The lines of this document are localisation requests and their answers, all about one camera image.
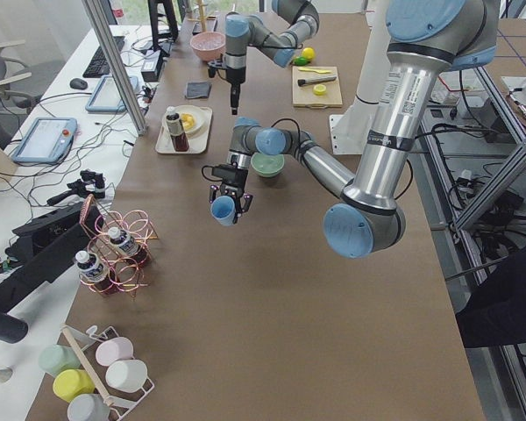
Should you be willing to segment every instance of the light blue joint cap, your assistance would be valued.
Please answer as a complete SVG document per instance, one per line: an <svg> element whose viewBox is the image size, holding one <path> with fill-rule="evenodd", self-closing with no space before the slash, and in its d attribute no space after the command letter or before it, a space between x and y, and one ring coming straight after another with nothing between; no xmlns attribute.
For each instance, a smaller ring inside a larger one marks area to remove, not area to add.
<svg viewBox="0 0 526 421"><path fill-rule="evenodd" d="M448 26L465 3L466 0L392 0L386 12L387 31L401 42L430 38Z"/></svg>
<svg viewBox="0 0 526 421"><path fill-rule="evenodd" d="M255 137L257 150L265 155L279 155L287 145L287 138L279 129L269 127L263 129Z"/></svg>
<svg viewBox="0 0 526 421"><path fill-rule="evenodd" d="M323 217L323 233L335 253L349 259L367 256L374 246L368 221L346 203L330 207Z"/></svg>
<svg viewBox="0 0 526 421"><path fill-rule="evenodd" d="M239 127L241 125L256 125L256 126L260 126L259 121L257 121L254 118L238 117L238 119L236 119L236 123L234 124L234 128Z"/></svg>
<svg viewBox="0 0 526 421"><path fill-rule="evenodd" d="M285 48L283 50L279 50L273 57L274 64L285 68L292 61L294 55L294 48Z"/></svg>
<svg viewBox="0 0 526 421"><path fill-rule="evenodd" d="M242 15L228 15L226 17L226 36L240 38L249 32L249 20Z"/></svg>
<svg viewBox="0 0 526 421"><path fill-rule="evenodd" d="M467 68L485 66L493 60L496 49L497 46L491 46L483 51L479 51L478 53L456 57L452 63L452 67L447 71L453 72L456 70L465 70Z"/></svg>

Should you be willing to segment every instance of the white plate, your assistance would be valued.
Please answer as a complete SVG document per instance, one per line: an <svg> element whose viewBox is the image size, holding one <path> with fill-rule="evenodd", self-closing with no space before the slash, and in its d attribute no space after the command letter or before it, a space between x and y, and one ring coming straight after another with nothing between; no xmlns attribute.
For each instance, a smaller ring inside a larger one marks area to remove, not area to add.
<svg viewBox="0 0 526 421"><path fill-rule="evenodd" d="M156 142L155 150L157 153L173 153L173 154L192 154L203 153L209 142L210 120L212 119L212 109L208 107L197 107L203 113L203 124L194 134L188 135L189 149L185 152L176 152L172 144L171 137L167 132L165 124L161 125L158 141Z"/></svg>
<svg viewBox="0 0 526 421"><path fill-rule="evenodd" d="M203 127L206 118L201 108L195 107L194 105L178 105L175 107L175 110L179 113L179 115L184 113L190 114L195 119L195 125L185 131L187 135L194 134L198 132L201 127Z"/></svg>

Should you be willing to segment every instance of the wooden cutting board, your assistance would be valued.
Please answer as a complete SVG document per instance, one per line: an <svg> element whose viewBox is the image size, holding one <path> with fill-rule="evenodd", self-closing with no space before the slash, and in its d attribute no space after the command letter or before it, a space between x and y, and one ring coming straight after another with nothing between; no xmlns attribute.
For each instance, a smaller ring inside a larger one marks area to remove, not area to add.
<svg viewBox="0 0 526 421"><path fill-rule="evenodd" d="M308 108L340 108L343 106L341 97L341 87L339 85L339 74L335 66L315 66L306 68L319 68L330 70L331 73L318 74L315 72L302 72L298 67L292 67L292 104L294 107ZM316 85L298 86L298 79L316 79L324 76L337 76L337 80L326 82L323 85L327 87L325 95L314 95L313 89Z"/></svg>

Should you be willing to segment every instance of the green bowl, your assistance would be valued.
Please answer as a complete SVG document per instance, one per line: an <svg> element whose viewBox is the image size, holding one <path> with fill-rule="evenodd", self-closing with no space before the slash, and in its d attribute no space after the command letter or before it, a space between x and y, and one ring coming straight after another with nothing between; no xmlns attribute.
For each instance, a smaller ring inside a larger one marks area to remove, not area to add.
<svg viewBox="0 0 526 421"><path fill-rule="evenodd" d="M265 155L256 152L252 156L252 168L261 177L275 177L284 167L284 155Z"/></svg>

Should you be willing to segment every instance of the light blue cup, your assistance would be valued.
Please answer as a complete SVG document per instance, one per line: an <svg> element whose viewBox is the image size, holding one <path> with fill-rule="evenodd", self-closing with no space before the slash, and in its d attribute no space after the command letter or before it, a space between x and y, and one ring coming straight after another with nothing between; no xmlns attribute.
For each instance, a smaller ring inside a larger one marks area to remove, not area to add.
<svg viewBox="0 0 526 421"><path fill-rule="evenodd" d="M220 196L210 206L212 217L224 226L234 224L236 216L236 204L230 196Z"/></svg>
<svg viewBox="0 0 526 421"><path fill-rule="evenodd" d="M109 421L110 409L99 395L84 394L68 406L69 421Z"/></svg>

